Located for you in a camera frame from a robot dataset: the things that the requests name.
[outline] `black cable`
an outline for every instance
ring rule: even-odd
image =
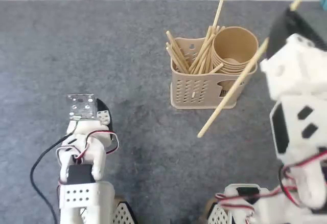
[[[60,143],[62,143],[64,140],[66,140],[69,136],[71,136],[74,133],[75,130],[73,130],[72,132],[70,132],[69,134],[65,135],[64,137],[62,137],[59,141],[57,141],[55,144],[53,144],[52,146],[50,146],[47,150],[45,150],[40,156],[39,158],[36,160],[36,162],[33,164],[32,168],[31,168],[31,172],[30,172],[30,181],[32,184],[32,187],[34,188],[34,190],[37,192],[37,194],[44,200],[44,202],[46,203],[46,205],[49,207],[52,216],[53,216],[53,220],[54,220],[54,224],[58,224],[58,220],[57,220],[57,216],[56,213],[53,209],[53,206],[51,205],[51,203],[49,202],[49,200],[44,196],[44,194],[40,191],[40,189],[36,186],[35,182],[34,182],[34,170],[36,168],[36,166],[40,163],[40,161],[42,160],[42,158],[49,152],[51,151],[54,147],[56,147],[57,145],[59,145]]]

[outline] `plastic basket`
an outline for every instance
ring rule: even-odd
[[[175,40],[189,63],[192,63],[195,60],[204,42],[204,38],[187,39],[178,37]],[[241,83],[224,108],[230,109],[236,105],[237,98],[253,73],[256,72],[257,68],[258,66],[255,65],[253,70]],[[216,108],[228,92],[228,90],[223,89],[221,83],[223,81],[231,81],[238,78],[238,75],[221,73],[200,75],[180,73],[172,60],[171,70],[172,83],[170,88],[170,98],[172,106],[177,109]]]

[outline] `floor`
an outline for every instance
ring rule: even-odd
[[[236,107],[202,139],[212,110],[170,105],[165,31],[203,37],[213,1],[0,1],[0,223],[52,223],[29,171],[68,125],[65,93],[92,92],[110,107],[121,148],[105,179],[140,223],[196,223],[205,202],[230,183],[277,184],[265,76],[258,71]],[[220,25],[243,26],[259,41],[288,2],[225,2]],[[327,12],[300,12],[327,39]],[[59,166],[49,153],[36,182],[57,207]]]

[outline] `white robot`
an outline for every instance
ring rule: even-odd
[[[279,186],[272,191],[256,184],[227,186],[216,194],[209,224],[327,223],[327,46],[298,14],[285,14],[272,28],[275,46],[260,64],[276,101],[270,121],[283,163]]]
[[[115,198],[113,185],[102,181],[106,156],[119,148],[108,107],[93,94],[71,94],[67,98],[71,121],[66,136],[52,147],[61,143],[56,149],[61,166],[57,189],[60,224],[137,223],[128,203]],[[112,148],[113,137],[116,145]],[[33,172],[37,163],[31,170],[31,182],[50,207],[57,224],[53,207],[34,183]]]

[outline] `brown paper cup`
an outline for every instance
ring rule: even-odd
[[[227,27],[214,39],[212,58],[224,63],[225,68],[244,68],[258,47],[257,38],[247,29]]]

